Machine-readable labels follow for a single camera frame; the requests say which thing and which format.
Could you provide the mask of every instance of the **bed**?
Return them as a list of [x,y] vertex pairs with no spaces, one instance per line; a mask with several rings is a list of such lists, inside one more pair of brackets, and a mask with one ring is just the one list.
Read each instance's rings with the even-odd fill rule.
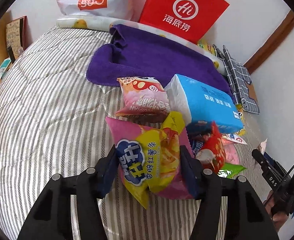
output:
[[[95,166],[113,145],[105,117],[123,105],[120,88],[93,84],[86,70],[106,32],[51,28],[15,62],[0,85],[0,227],[16,239],[29,210],[55,173],[64,177]],[[264,139],[255,116],[245,113],[248,145],[237,145],[241,174],[262,199],[269,187],[251,150]],[[80,239],[76,198],[71,200],[74,239]],[[199,201],[150,194],[150,208],[117,177],[98,202],[108,239],[188,239]],[[217,239],[223,239],[223,198]]]

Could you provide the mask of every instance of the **wooden trim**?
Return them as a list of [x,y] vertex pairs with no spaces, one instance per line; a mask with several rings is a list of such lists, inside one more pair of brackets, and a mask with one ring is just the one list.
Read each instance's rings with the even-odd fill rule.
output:
[[278,48],[294,28],[294,12],[289,11],[286,18],[268,38],[265,44],[244,64],[251,74]]

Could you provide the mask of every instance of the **green snack bag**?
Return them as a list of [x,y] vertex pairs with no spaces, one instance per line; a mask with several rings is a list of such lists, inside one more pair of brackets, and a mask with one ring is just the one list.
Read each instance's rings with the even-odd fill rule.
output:
[[241,165],[225,163],[225,165],[219,170],[218,176],[231,179],[233,176],[236,176],[244,169],[246,168]]

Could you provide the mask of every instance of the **hand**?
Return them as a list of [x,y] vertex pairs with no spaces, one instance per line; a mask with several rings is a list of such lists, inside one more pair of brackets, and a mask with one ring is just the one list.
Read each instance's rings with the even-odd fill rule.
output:
[[[271,194],[273,193],[273,191],[271,190],[268,194],[267,199],[269,199],[269,197],[271,196]],[[274,202],[274,198],[272,197],[271,200],[268,202],[267,206],[265,206],[268,214],[271,217],[271,208],[275,205]],[[271,217],[273,222],[274,222],[274,226],[277,232],[279,232],[280,228],[285,224],[285,222],[288,220],[289,216],[287,216],[286,213],[284,212],[278,212],[277,214],[274,214],[273,217]]]

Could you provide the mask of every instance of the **white circle logo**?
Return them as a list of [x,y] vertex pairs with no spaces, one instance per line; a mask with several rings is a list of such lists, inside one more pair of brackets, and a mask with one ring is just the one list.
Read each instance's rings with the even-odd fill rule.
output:
[[198,13],[198,5],[194,0],[176,0],[173,5],[174,14],[182,20],[191,20]]

